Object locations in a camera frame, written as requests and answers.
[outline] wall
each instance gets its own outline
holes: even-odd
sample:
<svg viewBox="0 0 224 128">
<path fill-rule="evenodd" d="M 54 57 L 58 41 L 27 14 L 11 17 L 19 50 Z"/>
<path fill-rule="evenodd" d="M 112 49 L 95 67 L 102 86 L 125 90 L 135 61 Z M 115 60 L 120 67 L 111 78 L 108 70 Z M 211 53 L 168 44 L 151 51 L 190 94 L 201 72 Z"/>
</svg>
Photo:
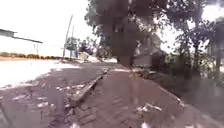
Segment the wall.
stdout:
<svg viewBox="0 0 224 128">
<path fill-rule="evenodd" d="M 22 53 L 22 54 L 39 54 L 41 56 L 62 56 L 62 47 L 52 46 L 49 44 L 38 44 L 22 39 L 0 36 L 0 52 Z"/>
</svg>

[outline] utility pole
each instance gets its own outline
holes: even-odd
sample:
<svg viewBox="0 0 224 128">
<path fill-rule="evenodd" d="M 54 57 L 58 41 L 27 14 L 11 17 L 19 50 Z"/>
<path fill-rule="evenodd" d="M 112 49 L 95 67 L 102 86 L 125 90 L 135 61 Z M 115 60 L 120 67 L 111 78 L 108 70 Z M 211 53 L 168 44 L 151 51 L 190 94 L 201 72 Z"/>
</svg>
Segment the utility pole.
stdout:
<svg viewBox="0 0 224 128">
<path fill-rule="evenodd" d="M 74 25 L 72 27 L 72 38 L 74 38 Z M 78 46 L 78 41 L 77 39 L 75 39 L 75 48 L 74 48 L 74 52 L 75 52 L 75 57 L 78 57 L 78 50 L 77 50 L 77 46 Z"/>
<path fill-rule="evenodd" d="M 70 22 L 69 22 L 69 25 L 68 25 L 67 34 L 66 34 L 66 37 L 65 37 L 65 44 L 64 44 L 64 48 L 63 48 L 63 59 L 62 60 L 64 60 L 64 58 L 65 58 L 65 46 L 66 46 L 66 42 L 68 40 L 68 33 L 69 33 L 69 28 L 70 28 L 71 22 L 72 22 L 72 17 L 73 17 L 73 15 L 71 16 L 71 19 L 70 19 Z"/>
<path fill-rule="evenodd" d="M 74 25 L 73 25 L 73 27 L 72 27 L 72 38 L 71 38 L 71 43 L 72 43 L 72 46 L 73 46 L 73 33 L 74 33 Z M 70 50 L 70 61 L 72 61 L 72 51 L 74 51 L 74 50 Z"/>
</svg>

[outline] roof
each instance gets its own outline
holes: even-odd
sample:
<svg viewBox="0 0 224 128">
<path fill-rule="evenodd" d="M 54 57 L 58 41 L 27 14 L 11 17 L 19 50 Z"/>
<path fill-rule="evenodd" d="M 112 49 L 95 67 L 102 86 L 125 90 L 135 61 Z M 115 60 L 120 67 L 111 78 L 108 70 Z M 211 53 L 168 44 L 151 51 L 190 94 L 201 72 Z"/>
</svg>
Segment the roof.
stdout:
<svg viewBox="0 0 224 128">
<path fill-rule="evenodd" d="M 11 33 L 17 33 L 17 32 L 10 31 L 10 30 L 5 30 L 5 29 L 0 29 L 0 31 L 11 32 Z"/>
<path fill-rule="evenodd" d="M 43 43 L 43 42 L 41 42 L 41 41 L 32 40 L 32 39 L 26 39 L 26 38 L 21 38 L 21 37 L 13 37 L 13 38 L 14 38 L 14 39 L 27 40 L 27 41 L 31 41 L 31 42 L 35 42 L 35 43 L 40 43 L 40 44 Z"/>
</svg>

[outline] sidewalk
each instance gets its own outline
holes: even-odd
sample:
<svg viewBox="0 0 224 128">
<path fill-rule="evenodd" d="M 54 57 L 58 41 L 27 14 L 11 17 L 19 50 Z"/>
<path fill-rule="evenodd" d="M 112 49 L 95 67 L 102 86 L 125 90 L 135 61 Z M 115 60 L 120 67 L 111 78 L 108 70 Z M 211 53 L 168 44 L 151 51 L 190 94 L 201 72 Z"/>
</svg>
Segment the sidewalk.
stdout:
<svg viewBox="0 0 224 128">
<path fill-rule="evenodd" d="M 149 80 L 110 71 L 71 116 L 72 128 L 222 128 Z"/>
</svg>

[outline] brick sidewalk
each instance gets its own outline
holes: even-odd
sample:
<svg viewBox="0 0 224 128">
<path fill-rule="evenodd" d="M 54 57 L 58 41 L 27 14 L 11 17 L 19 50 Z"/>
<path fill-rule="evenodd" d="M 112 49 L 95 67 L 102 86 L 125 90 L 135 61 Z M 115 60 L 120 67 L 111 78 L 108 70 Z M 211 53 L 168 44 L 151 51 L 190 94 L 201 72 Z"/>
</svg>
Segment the brick sidewalk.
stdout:
<svg viewBox="0 0 224 128">
<path fill-rule="evenodd" d="M 72 128 L 222 128 L 149 80 L 111 71 L 75 108 Z"/>
</svg>

